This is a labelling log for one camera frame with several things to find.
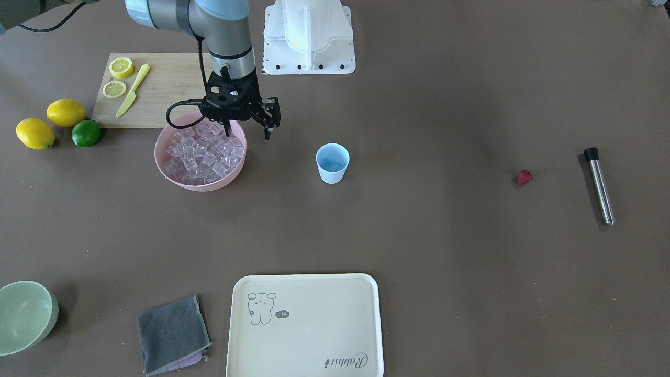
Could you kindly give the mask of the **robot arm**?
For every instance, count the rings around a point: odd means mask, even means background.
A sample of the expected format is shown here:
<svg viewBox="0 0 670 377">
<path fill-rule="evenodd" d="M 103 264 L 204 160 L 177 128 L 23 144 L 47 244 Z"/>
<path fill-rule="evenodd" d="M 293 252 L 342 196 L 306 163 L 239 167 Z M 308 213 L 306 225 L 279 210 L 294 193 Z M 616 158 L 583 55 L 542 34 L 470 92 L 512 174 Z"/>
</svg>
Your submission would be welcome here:
<svg viewBox="0 0 670 377">
<path fill-rule="evenodd" d="M 168 123 L 176 107 L 196 106 L 201 119 L 223 125 L 227 134 L 232 121 L 253 119 L 270 139 L 282 116 L 278 98 L 260 94 L 247 1 L 126 1 L 125 8 L 141 25 L 182 32 L 208 48 L 211 74 L 200 72 L 204 97 L 172 104 Z"/>
</svg>

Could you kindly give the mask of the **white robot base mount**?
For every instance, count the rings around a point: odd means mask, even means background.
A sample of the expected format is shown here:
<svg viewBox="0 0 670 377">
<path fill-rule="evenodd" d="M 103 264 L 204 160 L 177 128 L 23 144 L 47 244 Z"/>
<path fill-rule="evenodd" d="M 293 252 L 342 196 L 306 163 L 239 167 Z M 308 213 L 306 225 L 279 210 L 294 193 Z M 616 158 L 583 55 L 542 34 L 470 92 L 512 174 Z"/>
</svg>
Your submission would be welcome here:
<svg viewBox="0 0 670 377">
<path fill-rule="evenodd" d="M 275 1 L 265 8 L 263 36 L 264 74 L 355 72 L 351 9 L 340 1 Z"/>
</svg>

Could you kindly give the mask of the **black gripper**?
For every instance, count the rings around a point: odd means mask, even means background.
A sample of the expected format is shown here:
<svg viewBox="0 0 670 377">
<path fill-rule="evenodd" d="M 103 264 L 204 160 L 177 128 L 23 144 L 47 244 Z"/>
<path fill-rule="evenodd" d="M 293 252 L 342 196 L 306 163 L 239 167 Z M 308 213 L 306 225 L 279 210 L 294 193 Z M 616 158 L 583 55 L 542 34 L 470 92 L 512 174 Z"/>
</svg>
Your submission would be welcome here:
<svg viewBox="0 0 670 377">
<path fill-rule="evenodd" d="M 212 72 L 205 90 L 199 111 L 204 117 L 225 124 L 228 138 L 232 135 L 231 121 L 253 119 L 265 129 L 266 141 L 270 141 L 273 129 L 280 126 L 282 115 L 278 98 L 261 97 L 256 71 L 241 79 L 230 78 L 227 71 L 223 76 Z"/>
</svg>

